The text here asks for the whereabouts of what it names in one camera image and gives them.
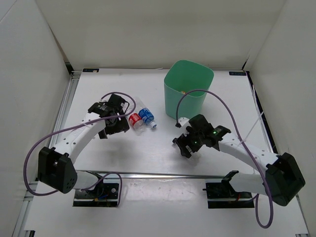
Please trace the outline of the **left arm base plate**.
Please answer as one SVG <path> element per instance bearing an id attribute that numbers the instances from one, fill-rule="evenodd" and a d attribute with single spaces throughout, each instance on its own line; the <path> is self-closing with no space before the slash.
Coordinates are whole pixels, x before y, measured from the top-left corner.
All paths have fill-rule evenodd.
<path id="1" fill-rule="evenodd" d="M 98 184 L 93 190 L 75 191 L 74 207 L 117 207 L 121 185 L 118 181 Z"/>

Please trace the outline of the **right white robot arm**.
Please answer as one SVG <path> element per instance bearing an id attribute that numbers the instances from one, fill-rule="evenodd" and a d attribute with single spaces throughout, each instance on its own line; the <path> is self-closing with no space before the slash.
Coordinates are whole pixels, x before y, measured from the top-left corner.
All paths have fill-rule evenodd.
<path id="1" fill-rule="evenodd" d="M 191 119 L 180 118 L 176 127 L 183 133 L 172 142 L 178 146 L 181 156 L 190 158 L 206 146 L 229 154 L 258 171 L 257 174 L 229 172 L 219 183 L 213 184 L 220 198 L 232 198 L 244 192 L 257 193 L 271 197 L 280 206 L 287 206 L 306 184 L 294 156 L 266 152 L 242 143 L 228 128 L 213 127 L 201 114 Z"/>

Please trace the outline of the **red label plastic bottle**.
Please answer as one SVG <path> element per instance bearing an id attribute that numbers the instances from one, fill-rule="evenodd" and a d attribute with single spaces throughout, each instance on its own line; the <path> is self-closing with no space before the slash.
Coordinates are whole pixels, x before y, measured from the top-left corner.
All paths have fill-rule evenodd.
<path id="1" fill-rule="evenodd" d="M 141 135 L 141 133 L 144 132 L 145 129 L 145 125 L 141 117 L 138 115 L 136 111 L 132 112 L 132 109 L 128 109 L 126 113 L 130 113 L 130 115 L 127 116 L 129 125 L 133 128 L 136 135 Z"/>

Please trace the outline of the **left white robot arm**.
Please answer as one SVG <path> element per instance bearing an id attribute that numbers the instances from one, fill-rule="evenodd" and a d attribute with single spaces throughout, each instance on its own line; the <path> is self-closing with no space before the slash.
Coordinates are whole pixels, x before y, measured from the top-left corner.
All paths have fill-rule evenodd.
<path id="1" fill-rule="evenodd" d="M 99 136 L 108 136 L 129 130 L 125 112 L 130 103 L 117 94 L 107 101 L 94 103 L 81 121 L 80 127 L 70 133 L 52 148 L 44 147 L 39 152 L 38 180 L 64 194 L 71 190 L 87 191 L 93 198 L 102 195 L 104 186 L 101 176 L 87 171 L 78 171 L 74 164 L 88 145 Z"/>

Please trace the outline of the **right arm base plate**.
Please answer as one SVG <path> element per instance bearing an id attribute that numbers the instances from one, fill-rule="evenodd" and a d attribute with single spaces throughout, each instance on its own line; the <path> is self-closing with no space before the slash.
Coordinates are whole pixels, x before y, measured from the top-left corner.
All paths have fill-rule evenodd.
<path id="1" fill-rule="evenodd" d="M 220 181 L 205 183 L 208 209 L 254 208 L 254 197 L 249 192 L 236 192 L 229 182 L 239 172 L 233 170 Z"/>

